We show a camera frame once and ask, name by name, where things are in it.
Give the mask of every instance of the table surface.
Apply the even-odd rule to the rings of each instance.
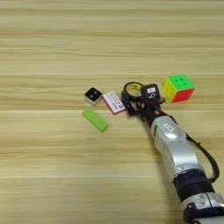
[[[163,109],[217,159],[224,195],[223,22],[223,0],[1,1],[1,223],[184,223],[144,126],[102,101],[107,131],[81,115],[90,87],[179,73],[195,93]]]

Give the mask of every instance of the rubik's cube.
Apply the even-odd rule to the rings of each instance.
[[[185,74],[168,77],[163,85],[163,90],[170,102],[188,100],[195,89],[191,80]]]

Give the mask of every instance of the white label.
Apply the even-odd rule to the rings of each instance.
[[[174,130],[174,128],[173,128],[170,124],[168,124],[168,123],[165,123],[165,124],[164,124],[164,127],[165,127],[166,129],[170,130],[170,131],[173,131],[173,130]]]
[[[121,102],[121,100],[118,98],[118,96],[114,91],[108,94],[104,94],[103,99],[108,104],[113,114],[117,114],[125,110],[123,103]]]
[[[156,92],[156,89],[154,87],[149,87],[147,88],[147,93],[150,94],[150,93],[155,93]]]

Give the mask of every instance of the green eraser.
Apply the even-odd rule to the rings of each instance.
[[[85,109],[82,115],[86,117],[99,131],[103,132],[109,125],[91,108]]]

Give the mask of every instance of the black dice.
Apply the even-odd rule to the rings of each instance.
[[[87,102],[89,102],[91,105],[95,105],[100,99],[102,98],[102,93],[97,90],[94,87],[91,87],[86,93],[85,93],[85,99]]]

